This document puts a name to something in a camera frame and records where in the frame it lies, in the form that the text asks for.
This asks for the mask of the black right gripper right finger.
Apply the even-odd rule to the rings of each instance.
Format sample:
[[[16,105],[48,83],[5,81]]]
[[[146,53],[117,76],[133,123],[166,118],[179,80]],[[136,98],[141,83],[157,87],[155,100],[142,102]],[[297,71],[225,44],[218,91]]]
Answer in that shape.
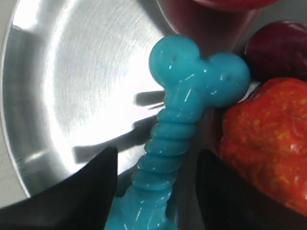
[[[209,150],[197,160],[197,199],[207,230],[305,230],[307,218],[268,198]]]

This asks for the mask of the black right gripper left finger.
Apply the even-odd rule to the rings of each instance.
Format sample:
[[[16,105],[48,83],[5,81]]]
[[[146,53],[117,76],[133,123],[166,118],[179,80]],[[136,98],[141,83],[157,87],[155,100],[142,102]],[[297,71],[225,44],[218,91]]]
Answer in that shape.
[[[107,147],[51,188],[0,210],[2,230],[102,230],[117,187],[118,151]]]

